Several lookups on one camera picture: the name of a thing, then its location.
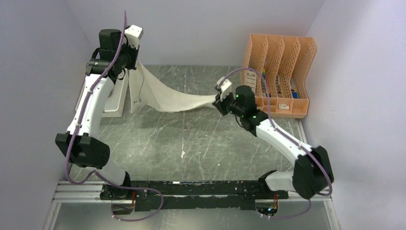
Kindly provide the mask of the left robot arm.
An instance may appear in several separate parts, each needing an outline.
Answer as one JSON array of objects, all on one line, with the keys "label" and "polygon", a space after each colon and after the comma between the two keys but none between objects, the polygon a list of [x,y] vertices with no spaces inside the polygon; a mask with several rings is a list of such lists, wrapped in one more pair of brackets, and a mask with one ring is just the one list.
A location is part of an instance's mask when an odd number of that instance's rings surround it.
[{"label": "left robot arm", "polygon": [[106,185],[100,193],[101,199],[127,199],[133,196],[133,186],[129,173],[110,160],[110,147],[96,138],[110,92],[119,75],[135,70],[142,28],[131,25],[120,31],[103,29],[99,32],[100,46],[94,50],[86,65],[84,91],[78,109],[65,133],[58,133],[55,143],[64,154],[66,179],[75,185],[69,165],[87,168]]}]

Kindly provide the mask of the cream white towel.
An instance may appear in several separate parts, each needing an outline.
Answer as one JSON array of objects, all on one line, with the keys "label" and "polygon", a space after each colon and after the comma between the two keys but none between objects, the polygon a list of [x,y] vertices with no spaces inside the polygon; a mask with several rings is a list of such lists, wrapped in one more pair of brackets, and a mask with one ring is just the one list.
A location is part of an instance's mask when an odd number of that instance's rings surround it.
[{"label": "cream white towel", "polygon": [[129,71],[130,113],[147,105],[159,112],[183,112],[207,107],[214,109],[215,95],[194,95],[174,90],[156,78],[142,63]]}]

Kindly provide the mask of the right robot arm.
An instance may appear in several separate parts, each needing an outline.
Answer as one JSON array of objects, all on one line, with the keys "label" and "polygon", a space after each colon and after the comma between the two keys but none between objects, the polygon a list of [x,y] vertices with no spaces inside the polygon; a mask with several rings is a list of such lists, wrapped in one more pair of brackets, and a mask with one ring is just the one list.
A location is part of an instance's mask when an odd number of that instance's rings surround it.
[{"label": "right robot arm", "polygon": [[257,108],[255,95],[249,86],[238,86],[232,93],[230,84],[216,86],[213,105],[222,115],[232,114],[237,123],[279,151],[293,166],[289,172],[270,171],[259,178],[258,191],[263,198],[271,198],[276,191],[296,192],[304,199],[332,193],[334,175],[327,150],[299,141],[276,124],[270,116]]}]

